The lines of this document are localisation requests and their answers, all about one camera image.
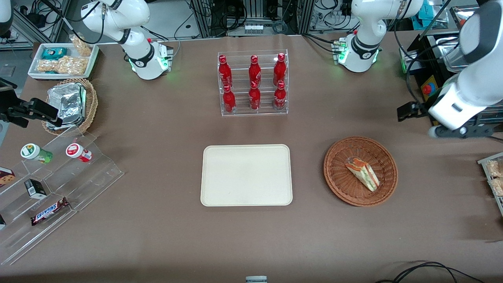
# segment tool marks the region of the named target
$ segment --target small box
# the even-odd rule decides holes
[[[14,180],[16,176],[12,170],[0,167],[0,188]]]
[[[5,228],[5,226],[6,226],[5,220],[0,215],[0,230],[2,230],[3,228]]]
[[[25,181],[25,187],[31,198],[43,199],[47,197],[47,193],[39,181],[28,179]]]

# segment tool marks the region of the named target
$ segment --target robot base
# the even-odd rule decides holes
[[[162,75],[162,73],[171,71],[171,64],[173,62],[173,49],[168,49],[165,45],[157,42],[152,42],[151,44],[154,47],[154,56],[147,62],[146,66],[135,66],[129,60],[133,71],[144,80],[153,80]]]
[[[377,60],[379,50],[376,50],[373,57],[361,59],[351,46],[351,40],[354,36],[354,34],[350,34],[347,37],[341,37],[337,45],[332,44],[332,50],[337,52],[337,54],[333,55],[333,60],[335,64],[343,65],[352,72],[362,73],[368,70]]]

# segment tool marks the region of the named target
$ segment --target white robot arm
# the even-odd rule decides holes
[[[75,32],[56,7],[48,0],[41,1],[56,11]],[[133,71],[140,78],[153,80],[170,69],[167,47],[157,42],[150,43],[139,28],[150,20],[150,10],[144,0],[91,2],[82,7],[80,14],[90,30],[104,34],[122,46],[129,56]]]
[[[387,31],[383,20],[410,18],[422,5],[423,0],[353,0],[351,13],[360,27],[357,34],[339,39],[338,64],[356,73],[368,70]]]
[[[11,0],[0,0],[0,35],[5,34],[12,24]]]
[[[450,130],[503,99],[503,0],[483,4],[463,25],[459,47],[468,67],[448,79],[428,110]]]

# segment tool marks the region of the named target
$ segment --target red button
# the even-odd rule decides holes
[[[432,86],[425,85],[425,87],[423,87],[423,93],[424,94],[430,94],[430,93],[432,93]]]

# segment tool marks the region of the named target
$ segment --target acrylic bottle rack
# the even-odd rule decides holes
[[[0,188],[0,215],[6,226],[0,230],[0,263],[12,264],[52,231],[84,209],[91,201],[117,181],[124,173],[94,143],[96,137],[72,127],[43,147],[53,153],[47,164],[23,160],[11,168],[15,180]],[[91,151],[93,158],[84,163],[70,158],[65,150],[78,143]],[[47,197],[30,198],[24,182],[42,183]],[[44,211],[63,197],[69,206],[32,226],[31,217]]]
[[[278,60],[278,54],[285,54],[285,91],[287,93],[285,98],[285,107],[281,110],[276,110],[273,107],[274,92],[276,86],[273,84],[274,65]],[[261,50],[261,51],[231,51],[219,52],[218,56],[225,55],[227,63],[232,72],[232,92],[236,97],[236,112],[228,113],[225,111],[223,103],[223,84],[218,75],[218,57],[217,57],[217,80],[220,95],[220,111],[222,116],[253,116],[253,115],[284,115],[288,114],[288,96],[289,96],[289,80],[288,80],[288,50]],[[250,90],[248,69],[250,67],[250,57],[257,55],[259,57],[259,65],[261,67],[261,84],[259,90],[261,93],[261,103],[258,110],[252,110],[249,106],[248,91]]]

